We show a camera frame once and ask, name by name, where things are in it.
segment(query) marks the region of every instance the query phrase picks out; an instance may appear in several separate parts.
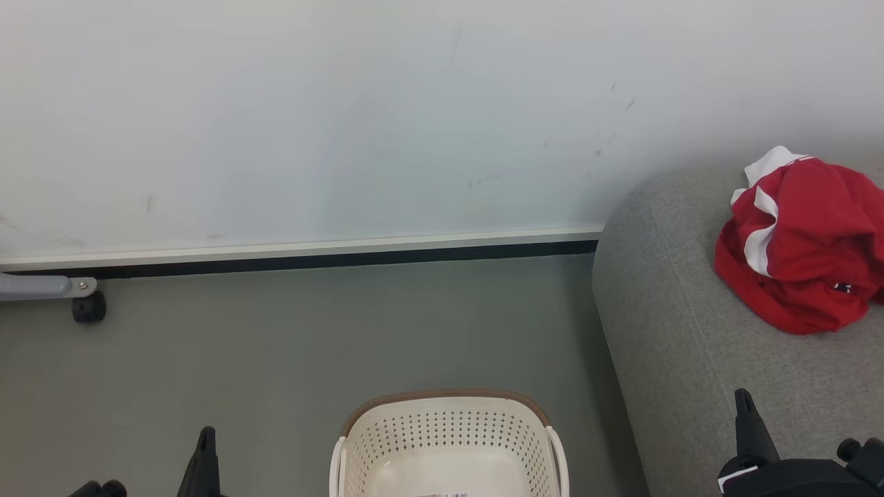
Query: white stripe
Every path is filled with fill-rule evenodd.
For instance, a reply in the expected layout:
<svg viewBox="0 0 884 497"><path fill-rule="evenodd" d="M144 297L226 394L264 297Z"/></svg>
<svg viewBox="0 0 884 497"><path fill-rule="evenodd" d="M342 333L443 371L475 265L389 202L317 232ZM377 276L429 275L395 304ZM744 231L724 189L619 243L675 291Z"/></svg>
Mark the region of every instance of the white stripe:
<svg viewBox="0 0 884 497"><path fill-rule="evenodd" d="M780 215L780 208L776 201L760 187L755 188L755 207L773 216L773 224L750 233L746 237L743 253L746 255L746 263L753 271L770 278L771 275L767 271L767 246L770 245L771 239L774 237L774 228Z"/></svg>
<svg viewBox="0 0 884 497"><path fill-rule="evenodd" d="M747 189L752 188L758 183L758 180L761 180L771 172L774 172L783 166L792 164L796 160L801 160L803 158L809 157L793 154L792 152L789 152L789 149L783 146L773 147L764 157L761 157L759 160L746 166L743 171L746 173L746 179L749 181L749 186L747 188L739 188L735 190L734 194L730 197L730 204L734 205L736 199L740 198L740 195L742 195Z"/></svg>

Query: plastic basket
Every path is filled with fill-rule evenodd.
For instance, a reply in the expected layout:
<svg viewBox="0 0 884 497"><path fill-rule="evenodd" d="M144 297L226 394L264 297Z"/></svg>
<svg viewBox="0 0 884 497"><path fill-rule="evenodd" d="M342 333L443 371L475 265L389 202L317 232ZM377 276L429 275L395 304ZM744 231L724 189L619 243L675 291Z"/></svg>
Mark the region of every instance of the plastic basket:
<svg viewBox="0 0 884 497"><path fill-rule="evenodd" d="M390 395L360 407L331 455L329 497L568 497L559 435L495 390Z"/></svg>

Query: black caster wheel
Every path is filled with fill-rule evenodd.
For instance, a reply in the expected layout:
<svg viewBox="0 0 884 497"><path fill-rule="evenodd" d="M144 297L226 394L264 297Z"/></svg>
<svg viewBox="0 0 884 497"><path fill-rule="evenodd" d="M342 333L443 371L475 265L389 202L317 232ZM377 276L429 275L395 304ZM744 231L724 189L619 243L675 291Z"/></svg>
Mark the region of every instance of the black caster wheel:
<svg viewBox="0 0 884 497"><path fill-rule="evenodd" d="M108 306L104 302L104 295L94 292L89 296L73 299L71 311L73 320L78 323L97 323L104 319Z"/></svg>

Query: gray fabric upholstery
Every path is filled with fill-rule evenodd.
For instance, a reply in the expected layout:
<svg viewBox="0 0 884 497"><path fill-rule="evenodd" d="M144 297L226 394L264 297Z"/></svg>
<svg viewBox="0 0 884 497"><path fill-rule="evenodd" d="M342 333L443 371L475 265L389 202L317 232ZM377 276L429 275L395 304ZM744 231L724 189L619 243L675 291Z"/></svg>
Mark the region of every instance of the gray fabric upholstery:
<svg viewBox="0 0 884 497"><path fill-rule="evenodd" d="M884 169L858 167L879 186ZM747 388L781 457L835 459L884 437L884 310L838 333L765 324L713 271L743 168L646 181L605 227L593 287L653 497L713 496L735 451L733 392Z"/></svg>

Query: basket handle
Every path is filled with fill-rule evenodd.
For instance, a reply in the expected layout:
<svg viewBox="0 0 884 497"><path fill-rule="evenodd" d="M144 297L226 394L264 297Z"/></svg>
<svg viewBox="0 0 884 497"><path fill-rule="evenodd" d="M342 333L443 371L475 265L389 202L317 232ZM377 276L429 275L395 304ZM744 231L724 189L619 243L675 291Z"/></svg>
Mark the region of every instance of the basket handle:
<svg viewBox="0 0 884 497"><path fill-rule="evenodd" d="M571 480L568 477L568 460L565 459L565 448L561 446L559 434L551 426L546 427L546 434L552 442L552 452L555 455L556 464L559 466L559 495L569 497L571 494Z"/></svg>
<svg viewBox="0 0 884 497"><path fill-rule="evenodd" d="M331 453L331 468L329 469L329 497L339 497L340 490L338 489L338 482L340 480L341 475L341 450L344 446L344 440L346 437L341 437L338 439L338 443L334 445L334 451Z"/></svg>

